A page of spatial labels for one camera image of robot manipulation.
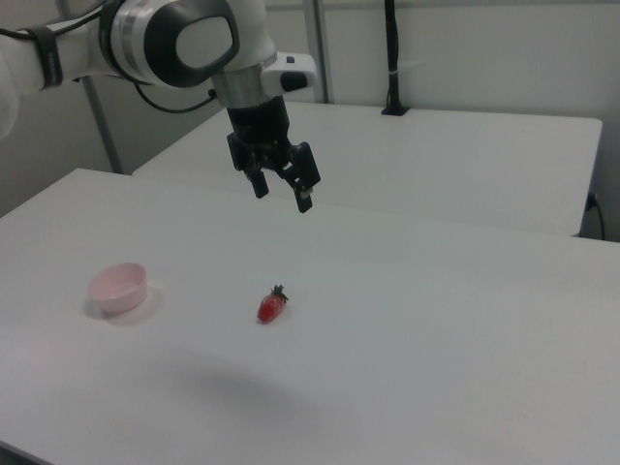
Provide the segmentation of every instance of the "table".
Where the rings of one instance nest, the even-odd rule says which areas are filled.
[[[323,181],[316,202],[521,231],[577,235],[602,123],[595,119],[287,103]],[[252,193],[233,169],[225,111],[134,175]],[[276,175],[272,195],[293,197]]]
[[[104,318],[89,279],[144,264]],[[620,247],[78,170],[0,219],[0,441],[64,465],[614,463]],[[291,299],[272,325],[260,299]]]

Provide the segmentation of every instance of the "strawberry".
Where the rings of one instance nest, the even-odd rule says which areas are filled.
[[[273,321],[284,310],[284,306],[289,300],[284,294],[284,286],[275,286],[271,290],[271,294],[267,295],[261,302],[259,308],[259,322],[263,325]]]

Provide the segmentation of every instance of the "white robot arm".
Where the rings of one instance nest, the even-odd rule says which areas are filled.
[[[268,192],[262,169],[276,171],[306,211],[320,176],[309,145],[288,140],[282,95],[313,85],[316,65],[308,55],[277,52],[265,19],[262,0],[107,0],[74,21],[2,30],[0,138],[22,98],[69,79],[193,87],[212,78],[233,127],[234,167],[259,198]]]

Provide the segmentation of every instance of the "plastic bowl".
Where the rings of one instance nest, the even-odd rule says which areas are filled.
[[[122,313],[146,298],[146,270],[138,263],[120,263],[104,269],[88,285],[88,295],[106,313]]]

